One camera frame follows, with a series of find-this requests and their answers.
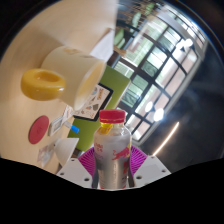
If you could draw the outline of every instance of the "window pane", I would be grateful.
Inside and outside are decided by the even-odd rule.
[[[136,86],[138,86],[142,91],[145,90],[145,88],[148,85],[148,82],[143,79],[142,77],[140,77],[139,75],[136,75],[134,80],[133,80],[133,84],[135,84]]]
[[[193,30],[191,28],[188,28],[187,29],[187,32],[193,37],[193,38],[196,38],[196,34],[193,32]]]
[[[161,21],[159,18],[150,15],[148,16],[148,23],[146,23],[140,32],[147,34],[154,40],[157,40],[166,27],[166,23]]]
[[[164,33],[164,37],[166,37],[166,39],[169,40],[172,43],[172,45],[176,46],[178,40],[170,32],[166,31]]]
[[[148,114],[148,116],[146,117],[146,119],[147,119],[149,122],[151,122],[151,123],[154,122],[154,114],[155,114],[155,112],[150,112],[150,113]]]
[[[147,94],[145,95],[144,99],[141,101],[141,103],[139,104],[139,106],[137,107],[137,109],[135,110],[135,113],[138,113],[141,116],[145,116],[146,114],[146,106],[149,102],[154,103],[158,96],[160,95],[160,90],[155,87],[154,85],[151,86],[151,88],[149,89],[149,91],[147,92]]]
[[[159,40],[159,43],[168,51],[172,51],[174,48],[174,45],[164,36]]]
[[[205,42],[205,38],[201,35],[201,33],[198,33],[198,36],[201,39],[201,41],[204,43]]]
[[[174,14],[177,14],[178,13],[175,9],[173,9],[169,5],[165,5],[164,7],[167,8],[168,10],[170,10],[171,12],[173,12]]]
[[[150,125],[143,121],[138,127],[138,129],[135,131],[135,133],[132,135],[133,139],[138,141],[147,132],[149,128]]]
[[[182,60],[184,59],[184,57],[187,55],[187,53],[190,51],[190,48],[185,48],[184,49],[185,52],[179,50],[179,49],[176,49],[174,52],[173,52],[173,57],[178,61],[178,62],[182,62]]]
[[[176,21],[186,30],[187,29],[187,25],[186,23],[184,23],[182,20],[180,20],[179,18],[176,18]]]
[[[137,75],[122,98],[122,102],[133,107],[147,87],[148,82]]]
[[[200,48],[203,48],[203,43],[200,41],[199,38],[196,39],[196,42]]]
[[[159,69],[163,64],[163,62],[152,53],[147,58],[147,61],[150,62],[153,66],[155,66],[157,69]]]
[[[114,67],[114,69],[128,78],[130,78],[132,74],[134,73],[134,71],[131,68],[129,68],[127,65],[121,62],[118,62],[116,66]]]
[[[151,41],[138,35],[128,47],[124,58],[133,65],[138,66],[152,45],[153,43]]]
[[[148,61],[145,61],[142,66],[142,70],[145,71],[151,77],[154,77],[158,69],[155,66],[153,66],[151,63],[149,63]]]
[[[127,104],[129,107],[133,107],[138,99],[139,99],[139,96],[128,89],[126,93],[124,94],[121,101]]]
[[[182,63],[182,66],[186,72],[189,72],[196,61],[197,55],[194,53],[193,50],[190,50],[189,54],[187,55],[187,58]]]
[[[130,132],[132,132],[140,121],[141,120],[137,118],[135,115],[131,115],[125,126],[128,128]]]
[[[173,94],[176,92],[176,90],[178,89],[180,84],[183,82],[184,78],[185,78],[185,75],[184,75],[183,71],[179,68],[177,70],[175,76],[169,83],[169,85],[166,87],[166,92],[170,96],[173,96]]]
[[[172,17],[172,18],[175,18],[176,17],[176,15],[175,14],[173,14],[171,11],[167,11],[167,14],[168,14],[168,16],[170,16],[170,17]]]
[[[172,34],[178,41],[180,40],[180,35],[177,34],[177,32],[175,32],[173,29],[171,29],[169,27],[169,29],[167,30],[170,34]]]
[[[178,17],[180,17],[188,26],[191,26],[191,23],[190,21],[185,17],[183,16],[181,13],[177,13]]]
[[[173,61],[173,59],[170,58],[157,77],[156,82],[161,87],[164,87],[176,71],[177,67],[177,64]]]
[[[164,108],[168,102],[169,98],[166,95],[162,94],[154,106],[155,110],[157,111],[160,108]]]
[[[155,47],[152,51],[154,55],[156,55],[162,62],[164,62],[167,58],[166,54],[163,53],[159,48]]]

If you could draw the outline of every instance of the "table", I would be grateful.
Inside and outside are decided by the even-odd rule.
[[[32,145],[28,133],[32,123],[46,115],[51,123],[65,110],[60,100],[39,102],[22,94],[20,80],[23,73],[40,67],[53,49],[67,45],[89,53],[107,28],[115,29],[117,1],[64,0],[53,4],[35,16],[13,39],[0,64],[0,154],[4,159],[31,164],[37,162],[39,149],[66,138],[69,129],[61,128],[49,137]],[[59,162],[55,156],[43,168],[57,173]]]

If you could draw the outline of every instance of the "red sticker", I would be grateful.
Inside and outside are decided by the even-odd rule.
[[[49,118],[41,116],[34,121],[29,132],[29,141],[31,144],[37,144],[45,135],[49,126]]]

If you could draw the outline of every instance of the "poster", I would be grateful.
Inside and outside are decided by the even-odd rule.
[[[96,85],[92,94],[80,110],[74,111],[74,118],[97,121],[99,111],[103,110],[111,100],[113,90],[102,85]]]

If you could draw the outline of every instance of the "black border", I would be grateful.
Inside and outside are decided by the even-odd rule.
[[[106,105],[108,104],[108,101],[110,100],[110,98],[112,97],[112,95],[113,95],[113,93],[114,93],[114,91],[113,91],[111,88],[109,88],[109,87],[107,87],[107,86],[105,86],[105,85],[103,85],[103,84],[101,84],[101,83],[98,83],[98,85],[99,85],[99,86],[102,86],[102,87],[105,88],[105,89],[107,89],[110,93],[109,93],[109,95],[107,96],[107,98],[104,100],[103,104],[102,104],[101,107],[99,108],[99,110],[98,110],[98,112],[96,113],[95,117],[94,117],[93,119],[90,119],[90,118],[79,117],[79,116],[73,115],[73,117],[74,117],[75,119],[87,120],[87,121],[97,121],[97,120],[98,120],[100,110],[103,110],[103,109],[106,107]]]

